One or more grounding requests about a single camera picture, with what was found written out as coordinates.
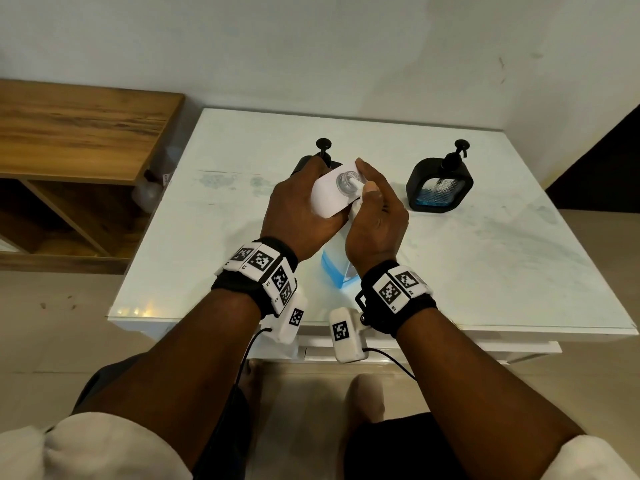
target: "white wall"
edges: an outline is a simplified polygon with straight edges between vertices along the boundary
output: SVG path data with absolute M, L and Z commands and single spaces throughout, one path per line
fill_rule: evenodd
M 0 0 L 0 77 L 501 128 L 546 184 L 640 103 L 639 18 L 640 0 Z

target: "left hand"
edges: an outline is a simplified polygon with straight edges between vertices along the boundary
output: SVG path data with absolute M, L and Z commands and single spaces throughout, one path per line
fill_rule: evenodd
M 319 156 L 273 189 L 260 237 L 275 237 L 295 252 L 299 261 L 309 259 L 347 222 L 349 208 L 324 219 L 311 210 L 311 188 L 330 169 Z

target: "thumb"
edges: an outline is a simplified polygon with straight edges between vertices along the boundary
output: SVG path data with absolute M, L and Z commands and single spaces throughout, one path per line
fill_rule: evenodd
M 385 200 L 382 192 L 373 181 L 368 181 L 362 189 L 362 206 L 353 220 L 356 226 L 378 227 Z

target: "wristband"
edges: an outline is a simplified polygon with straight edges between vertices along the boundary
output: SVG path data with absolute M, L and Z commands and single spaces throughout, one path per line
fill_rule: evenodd
M 362 323 L 382 333 L 396 333 L 404 322 L 425 308 L 437 308 L 433 291 L 411 268 L 396 261 L 373 266 L 362 277 L 356 302 L 363 311 Z
M 216 272 L 211 289 L 246 293 L 260 308 L 262 318 L 279 316 L 298 287 L 293 269 L 298 258 L 284 242 L 263 237 L 238 249 Z

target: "white sleeve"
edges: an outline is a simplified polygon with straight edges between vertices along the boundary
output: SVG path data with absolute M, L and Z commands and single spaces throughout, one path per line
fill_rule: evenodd
M 191 480 L 168 443 L 147 428 L 105 413 L 82 413 L 43 433 L 30 426 L 0 435 L 0 478 Z
M 560 448 L 540 480 L 638 480 L 629 465 L 604 440 L 576 436 Z

